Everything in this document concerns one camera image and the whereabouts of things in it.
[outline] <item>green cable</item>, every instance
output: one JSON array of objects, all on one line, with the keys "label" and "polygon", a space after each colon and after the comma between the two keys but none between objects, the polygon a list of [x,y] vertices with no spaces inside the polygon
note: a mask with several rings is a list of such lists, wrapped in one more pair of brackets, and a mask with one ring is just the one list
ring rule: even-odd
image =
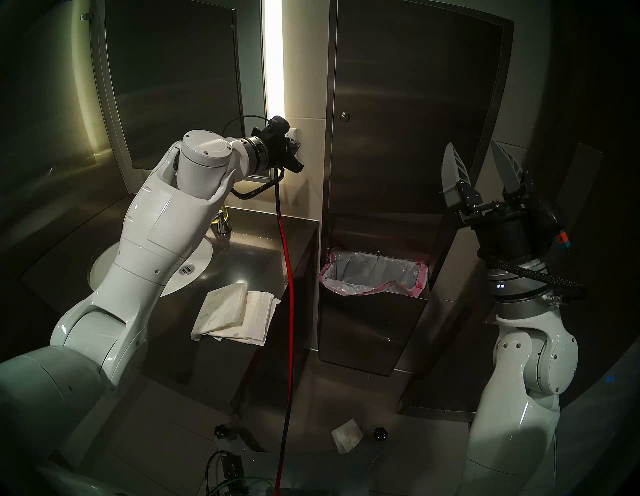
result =
[{"label": "green cable", "polygon": [[256,479],[257,482],[266,482],[268,485],[270,485],[272,487],[272,489],[275,489],[275,487],[273,486],[271,481],[269,479],[265,479],[264,477],[238,477],[237,479],[231,479],[230,481],[224,481],[223,483],[217,485],[211,491],[209,491],[209,494],[207,496],[212,495],[216,491],[220,491],[222,488],[227,487],[229,484],[233,484],[234,482],[238,482],[238,481],[245,481],[247,479]]}]

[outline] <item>led light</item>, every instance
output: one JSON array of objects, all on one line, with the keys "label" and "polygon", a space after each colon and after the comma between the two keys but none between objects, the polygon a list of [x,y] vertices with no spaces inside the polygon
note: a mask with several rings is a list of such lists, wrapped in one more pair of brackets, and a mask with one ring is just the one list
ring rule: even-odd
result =
[{"label": "led light", "polygon": [[282,0],[263,0],[264,82],[267,116],[284,117],[284,61],[282,52]]}]

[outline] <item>faucet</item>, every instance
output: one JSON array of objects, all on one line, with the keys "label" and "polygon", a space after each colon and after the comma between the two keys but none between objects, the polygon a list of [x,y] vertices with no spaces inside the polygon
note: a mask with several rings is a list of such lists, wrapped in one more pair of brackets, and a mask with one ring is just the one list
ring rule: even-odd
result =
[{"label": "faucet", "polygon": [[229,221],[229,211],[222,205],[221,209],[213,219],[212,224],[215,224],[218,228],[219,234],[228,234],[231,232],[231,222]]}]

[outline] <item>trash bin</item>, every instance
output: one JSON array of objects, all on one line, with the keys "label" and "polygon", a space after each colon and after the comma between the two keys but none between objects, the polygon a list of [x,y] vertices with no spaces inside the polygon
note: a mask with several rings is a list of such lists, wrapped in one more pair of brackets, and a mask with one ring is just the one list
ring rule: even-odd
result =
[{"label": "trash bin", "polygon": [[332,250],[319,280],[320,360],[391,375],[426,305],[427,266]]}]

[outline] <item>mirror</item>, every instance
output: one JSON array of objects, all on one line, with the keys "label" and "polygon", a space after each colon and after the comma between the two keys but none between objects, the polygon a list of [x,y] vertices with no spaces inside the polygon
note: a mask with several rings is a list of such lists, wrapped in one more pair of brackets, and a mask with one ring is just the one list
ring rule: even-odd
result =
[{"label": "mirror", "polygon": [[[266,116],[260,0],[104,0],[98,13],[114,134],[133,168],[153,169],[191,129]],[[238,119],[225,136],[254,126],[264,121]]]}]

